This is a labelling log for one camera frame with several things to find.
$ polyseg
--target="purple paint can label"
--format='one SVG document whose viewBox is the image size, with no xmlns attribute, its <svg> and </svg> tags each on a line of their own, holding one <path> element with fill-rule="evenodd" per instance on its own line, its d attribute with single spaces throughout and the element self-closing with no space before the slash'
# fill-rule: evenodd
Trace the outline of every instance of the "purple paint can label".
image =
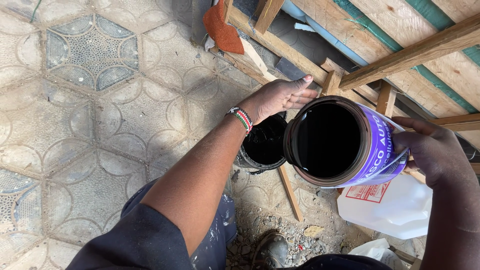
<svg viewBox="0 0 480 270">
<path fill-rule="evenodd" d="M 361 104 L 358 105 L 370 124 L 372 136 L 370 151 L 361 170 L 350 180 L 336 187 L 385 183 L 399 175 L 407 164 L 409 150 L 395 153 L 392 140 L 393 134 L 402 132 L 404 129 L 376 111 Z"/>
</svg>

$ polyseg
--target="hand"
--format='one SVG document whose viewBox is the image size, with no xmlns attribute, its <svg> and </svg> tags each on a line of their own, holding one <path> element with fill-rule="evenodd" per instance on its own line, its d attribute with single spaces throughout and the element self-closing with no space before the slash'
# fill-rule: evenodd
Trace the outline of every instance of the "hand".
<svg viewBox="0 0 480 270">
<path fill-rule="evenodd" d="M 395 146 L 410 148 L 414 160 L 407 166 L 421 169 L 426 175 L 427 185 L 435 186 L 441 178 L 465 179 L 475 177 L 455 134 L 425 120 L 393 117 L 399 125 L 413 128 L 415 132 L 404 131 L 394 135 Z"/>
<path fill-rule="evenodd" d="M 264 85 L 237 106 L 244 109 L 256 125 L 278 112 L 301 109 L 316 98 L 318 93 L 307 89 L 312 81 L 311 75 L 293 82 L 278 79 Z"/>
</svg>

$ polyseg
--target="dark sleeve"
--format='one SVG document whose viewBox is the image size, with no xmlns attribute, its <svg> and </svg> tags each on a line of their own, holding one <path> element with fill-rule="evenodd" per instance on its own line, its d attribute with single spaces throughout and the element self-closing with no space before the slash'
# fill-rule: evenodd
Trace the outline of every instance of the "dark sleeve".
<svg viewBox="0 0 480 270">
<path fill-rule="evenodd" d="M 190 270 L 180 229 L 153 208 L 138 204 L 113 229 L 88 242 L 68 270 L 101 268 Z"/>
</svg>

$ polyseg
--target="fingernail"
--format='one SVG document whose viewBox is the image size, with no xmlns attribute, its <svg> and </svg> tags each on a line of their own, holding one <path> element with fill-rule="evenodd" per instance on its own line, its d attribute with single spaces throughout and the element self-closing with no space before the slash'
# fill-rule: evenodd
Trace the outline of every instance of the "fingernail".
<svg viewBox="0 0 480 270">
<path fill-rule="evenodd" d="M 305 77 L 302 78 L 305 82 L 309 82 L 312 80 L 312 75 L 306 75 Z"/>
</svg>

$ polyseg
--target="orange sandpaper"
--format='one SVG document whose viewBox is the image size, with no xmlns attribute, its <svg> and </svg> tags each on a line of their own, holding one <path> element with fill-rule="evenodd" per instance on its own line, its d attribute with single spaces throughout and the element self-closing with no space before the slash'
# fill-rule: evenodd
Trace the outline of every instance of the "orange sandpaper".
<svg viewBox="0 0 480 270">
<path fill-rule="evenodd" d="M 235 27 L 228 25 L 223 19 L 223 0 L 211 7 L 204 15 L 207 33 L 223 51 L 244 54 L 243 45 Z"/>
</svg>

